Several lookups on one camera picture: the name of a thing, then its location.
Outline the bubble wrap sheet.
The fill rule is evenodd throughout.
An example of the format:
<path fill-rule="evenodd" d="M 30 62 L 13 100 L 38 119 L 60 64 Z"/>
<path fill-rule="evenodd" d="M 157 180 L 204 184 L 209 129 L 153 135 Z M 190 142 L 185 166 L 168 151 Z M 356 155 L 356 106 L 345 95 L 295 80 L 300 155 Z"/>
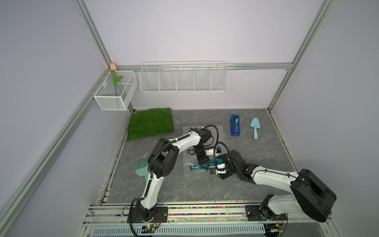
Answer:
<path fill-rule="evenodd" d="M 211 175 L 226 174 L 227 165 L 222 159 L 218 158 L 222 149 L 216 145 L 220 137 L 217 126 L 191 127 L 189 132 L 199 132 L 201 139 L 198 145 L 187 149 L 187 153 L 184 155 L 184 158 L 194 158 L 184 162 L 186 176 L 202 171 L 208 171 Z"/>

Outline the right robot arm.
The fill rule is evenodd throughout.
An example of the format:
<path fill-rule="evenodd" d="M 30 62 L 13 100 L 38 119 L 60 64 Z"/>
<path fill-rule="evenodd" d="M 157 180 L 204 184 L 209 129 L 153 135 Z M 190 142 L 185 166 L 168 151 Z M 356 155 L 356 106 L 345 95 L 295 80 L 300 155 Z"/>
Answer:
<path fill-rule="evenodd" d="M 248 164 L 236 150 L 221 154 L 218 147 L 206 149 L 206 154 L 213 156 L 208 167 L 210 173 L 221 179 L 236 175 L 246 183 L 286 191 L 286 195 L 270 194 L 265 197 L 259 207 L 262 219 L 281 214 L 305 214 L 317 222 L 326 222 L 332 214 L 336 194 L 308 169 L 289 172 Z"/>

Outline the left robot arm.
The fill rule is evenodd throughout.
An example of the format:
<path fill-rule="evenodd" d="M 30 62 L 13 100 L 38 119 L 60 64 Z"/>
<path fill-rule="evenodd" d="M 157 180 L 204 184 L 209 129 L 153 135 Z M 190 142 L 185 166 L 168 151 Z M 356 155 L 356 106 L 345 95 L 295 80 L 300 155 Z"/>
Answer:
<path fill-rule="evenodd" d="M 191 128 L 177 138 L 161 138 L 147 162 L 148 179 L 144 192 L 140 198 L 135 198 L 129 209 L 128 222 L 150 222 L 156 214 L 158 195 L 165 177 L 174 169 L 178 155 L 189 148 L 193 148 L 198 165 L 205 170 L 217 166 L 217 145 L 208 148 L 205 143 L 212 138 L 208 129 L 210 125 L 201 128 Z"/>

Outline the blue glass bottle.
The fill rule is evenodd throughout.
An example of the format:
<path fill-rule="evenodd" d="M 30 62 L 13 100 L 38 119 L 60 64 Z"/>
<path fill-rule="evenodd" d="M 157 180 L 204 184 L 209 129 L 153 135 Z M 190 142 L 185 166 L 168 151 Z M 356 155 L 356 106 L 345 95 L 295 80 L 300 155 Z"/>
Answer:
<path fill-rule="evenodd" d="M 205 164 L 205 165 L 191 165 L 190 167 L 189 167 L 189 169 L 190 170 L 200 170 L 200 169 L 208 169 L 210 166 L 215 166 L 215 163 L 214 163 L 214 161 L 211 161 L 210 162 L 210 165 L 208 165 L 208 164 Z"/>

